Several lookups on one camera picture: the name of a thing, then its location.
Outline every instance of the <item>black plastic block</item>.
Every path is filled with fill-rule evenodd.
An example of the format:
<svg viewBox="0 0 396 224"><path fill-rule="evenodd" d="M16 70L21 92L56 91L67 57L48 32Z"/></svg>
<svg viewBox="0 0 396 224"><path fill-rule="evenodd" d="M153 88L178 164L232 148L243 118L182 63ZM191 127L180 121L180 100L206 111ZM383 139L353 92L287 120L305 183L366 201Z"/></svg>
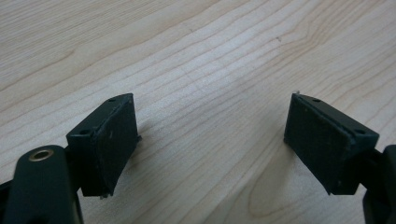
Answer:
<svg viewBox="0 0 396 224"><path fill-rule="evenodd" d="M82 223L62 147L38 147L20 157L4 223Z"/></svg>
<svg viewBox="0 0 396 224"><path fill-rule="evenodd" d="M326 103L301 94L291 96L285 142L332 194L354 194L357 163L375 148L378 133Z"/></svg>
<svg viewBox="0 0 396 224"><path fill-rule="evenodd" d="M78 158L84 196L112 195L139 141L133 95L105 101L66 137L71 155Z"/></svg>

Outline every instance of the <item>light wooden surface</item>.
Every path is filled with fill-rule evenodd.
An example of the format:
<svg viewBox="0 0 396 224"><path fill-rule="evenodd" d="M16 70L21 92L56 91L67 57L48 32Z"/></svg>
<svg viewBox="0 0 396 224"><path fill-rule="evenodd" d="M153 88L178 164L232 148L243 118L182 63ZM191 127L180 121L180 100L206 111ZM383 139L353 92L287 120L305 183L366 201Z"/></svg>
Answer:
<svg viewBox="0 0 396 224"><path fill-rule="evenodd" d="M144 140L86 223L363 223L283 143L294 91L396 143L396 2L2 1L0 182L132 92Z"/></svg>

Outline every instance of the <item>dark plastic part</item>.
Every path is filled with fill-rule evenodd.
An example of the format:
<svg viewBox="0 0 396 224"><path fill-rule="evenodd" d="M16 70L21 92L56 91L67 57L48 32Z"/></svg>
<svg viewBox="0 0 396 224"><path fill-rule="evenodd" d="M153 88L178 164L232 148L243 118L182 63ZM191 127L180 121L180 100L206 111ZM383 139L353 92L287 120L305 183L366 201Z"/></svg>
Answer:
<svg viewBox="0 0 396 224"><path fill-rule="evenodd" d="M357 169L360 171L359 180L370 191L371 198L375 198L380 203L388 204L384 178L381 175L383 158L381 152L373 149L362 154L356 160L361 159L361 163L357 165Z"/></svg>
<svg viewBox="0 0 396 224"><path fill-rule="evenodd" d="M140 140L133 95L128 93L105 101L66 137L71 157L78 158L80 164L84 196L112 195Z"/></svg>
<svg viewBox="0 0 396 224"><path fill-rule="evenodd" d="M332 194L355 194L361 155L375 148L379 134L337 109L294 93L285 131L287 143Z"/></svg>
<svg viewBox="0 0 396 224"><path fill-rule="evenodd" d="M387 203L379 201L370 190L367 190L364 195L363 211L366 224L387 224L390 207Z"/></svg>
<svg viewBox="0 0 396 224"><path fill-rule="evenodd" d="M390 214L387 224L396 223L396 145L387 146L381 163Z"/></svg>
<svg viewBox="0 0 396 224"><path fill-rule="evenodd" d="M32 161L32 156L42 150L52 154L43 152ZM18 160L4 223L82 223L62 147L39 147Z"/></svg>
<svg viewBox="0 0 396 224"><path fill-rule="evenodd" d="M12 181L8 181L0 185L0 223L4 218L4 213L6 211L6 205L8 201L9 190L11 189Z"/></svg>

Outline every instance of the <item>clamp jaw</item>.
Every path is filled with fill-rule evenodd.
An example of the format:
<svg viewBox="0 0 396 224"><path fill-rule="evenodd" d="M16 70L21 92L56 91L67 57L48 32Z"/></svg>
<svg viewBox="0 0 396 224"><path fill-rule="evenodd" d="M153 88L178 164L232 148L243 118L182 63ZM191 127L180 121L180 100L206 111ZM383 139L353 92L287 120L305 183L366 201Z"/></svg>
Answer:
<svg viewBox="0 0 396 224"><path fill-rule="evenodd" d="M367 224L396 223L396 145L375 150L379 134L319 99L294 93L284 141L327 192L367 188Z"/></svg>
<svg viewBox="0 0 396 224"><path fill-rule="evenodd" d="M102 103L66 136L20 157L0 186L0 223L83 223L77 191L107 197L141 137L131 93Z"/></svg>

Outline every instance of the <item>wood grain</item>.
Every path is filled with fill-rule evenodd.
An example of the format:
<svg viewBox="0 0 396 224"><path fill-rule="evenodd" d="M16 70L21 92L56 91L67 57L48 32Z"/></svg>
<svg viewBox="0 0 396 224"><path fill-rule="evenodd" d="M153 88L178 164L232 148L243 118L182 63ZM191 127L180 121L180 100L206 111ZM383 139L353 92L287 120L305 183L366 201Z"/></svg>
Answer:
<svg viewBox="0 0 396 224"><path fill-rule="evenodd" d="M0 182L133 92L144 140L86 223L363 223L283 132L294 91L396 142L395 1L2 1Z"/></svg>

